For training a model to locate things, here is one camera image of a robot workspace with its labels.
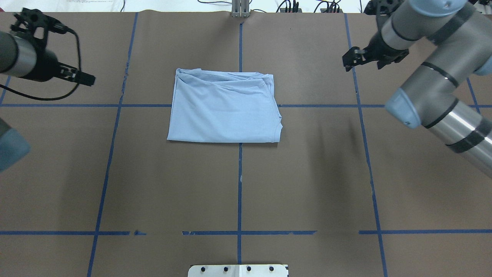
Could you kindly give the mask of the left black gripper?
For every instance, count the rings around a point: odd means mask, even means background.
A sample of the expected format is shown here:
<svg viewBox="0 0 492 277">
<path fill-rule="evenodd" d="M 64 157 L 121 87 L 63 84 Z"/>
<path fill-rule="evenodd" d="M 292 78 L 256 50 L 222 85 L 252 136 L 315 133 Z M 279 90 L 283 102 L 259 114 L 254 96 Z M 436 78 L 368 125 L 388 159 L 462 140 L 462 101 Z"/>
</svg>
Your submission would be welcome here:
<svg viewBox="0 0 492 277">
<path fill-rule="evenodd" d="M 32 70 L 32 80 L 44 82 L 56 76 L 59 79 L 88 87 L 93 86 L 96 81 L 94 75 L 84 73 L 78 68 L 60 66 L 56 54 L 51 50 L 45 50 L 43 53 L 37 54 L 37 61 Z"/>
</svg>

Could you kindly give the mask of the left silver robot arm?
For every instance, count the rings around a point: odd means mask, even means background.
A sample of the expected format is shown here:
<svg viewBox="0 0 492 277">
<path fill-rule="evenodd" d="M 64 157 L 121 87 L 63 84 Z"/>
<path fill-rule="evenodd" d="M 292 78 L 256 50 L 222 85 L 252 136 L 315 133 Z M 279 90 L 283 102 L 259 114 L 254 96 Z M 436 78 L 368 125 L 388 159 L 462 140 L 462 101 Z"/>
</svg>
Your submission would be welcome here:
<svg viewBox="0 0 492 277">
<path fill-rule="evenodd" d="M 10 33 L 1 32 L 1 74 L 9 77 L 44 82 L 59 78 L 75 83 L 74 88 L 60 97 L 42 98 L 27 95 L 2 85 L 16 95 L 38 101 L 57 101 L 70 96 L 79 85 L 93 86 L 96 77 L 81 70 L 81 60 L 73 67 L 58 61 L 56 54 L 44 45 L 36 49 L 32 40 Z M 31 150 L 27 140 L 3 119 L 0 120 L 0 170 L 4 172 L 24 158 Z"/>
</svg>

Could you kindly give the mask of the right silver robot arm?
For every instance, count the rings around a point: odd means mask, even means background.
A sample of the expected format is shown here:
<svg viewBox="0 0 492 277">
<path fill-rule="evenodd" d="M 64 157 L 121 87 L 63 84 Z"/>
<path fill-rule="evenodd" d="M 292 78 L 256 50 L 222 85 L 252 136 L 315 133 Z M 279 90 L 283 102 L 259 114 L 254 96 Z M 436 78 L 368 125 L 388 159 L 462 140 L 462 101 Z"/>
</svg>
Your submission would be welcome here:
<svg viewBox="0 0 492 277">
<path fill-rule="evenodd" d="M 424 126 L 454 153 L 491 176 L 491 121 L 453 95 L 472 75 L 491 74 L 491 21 L 467 0 L 372 0 L 377 32 L 363 49 L 343 55 L 357 65 L 401 62 L 426 38 L 436 49 L 387 100 L 385 109 L 408 128 Z"/>
</svg>

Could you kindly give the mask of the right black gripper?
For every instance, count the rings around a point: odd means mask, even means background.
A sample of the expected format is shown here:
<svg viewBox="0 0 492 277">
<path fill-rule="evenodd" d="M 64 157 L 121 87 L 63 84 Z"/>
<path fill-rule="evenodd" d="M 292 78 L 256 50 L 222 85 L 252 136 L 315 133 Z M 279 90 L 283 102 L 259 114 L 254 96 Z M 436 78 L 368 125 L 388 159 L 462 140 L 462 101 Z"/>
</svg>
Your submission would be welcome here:
<svg viewBox="0 0 492 277">
<path fill-rule="evenodd" d="M 374 35 L 368 46 L 364 49 L 352 47 L 342 55 L 343 67 L 349 72 L 357 65 L 376 62 L 378 70 L 385 65 L 401 62 L 409 54 L 409 49 L 397 50 L 390 47 L 382 38 L 382 35 Z"/>
</svg>

